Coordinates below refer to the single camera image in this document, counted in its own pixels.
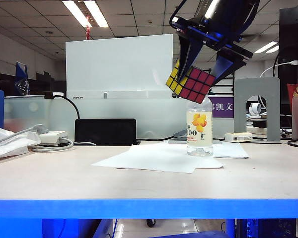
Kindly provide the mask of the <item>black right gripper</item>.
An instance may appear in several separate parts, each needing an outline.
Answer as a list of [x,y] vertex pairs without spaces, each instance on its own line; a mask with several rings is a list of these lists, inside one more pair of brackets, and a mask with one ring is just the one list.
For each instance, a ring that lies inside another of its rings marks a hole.
[[169,23],[176,29],[180,42],[177,81],[180,82],[187,74],[203,46],[217,51],[216,64],[211,71],[214,82],[245,66],[253,53],[237,43],[252,21],[252,14],[203,15],[188,20],[173,14]]

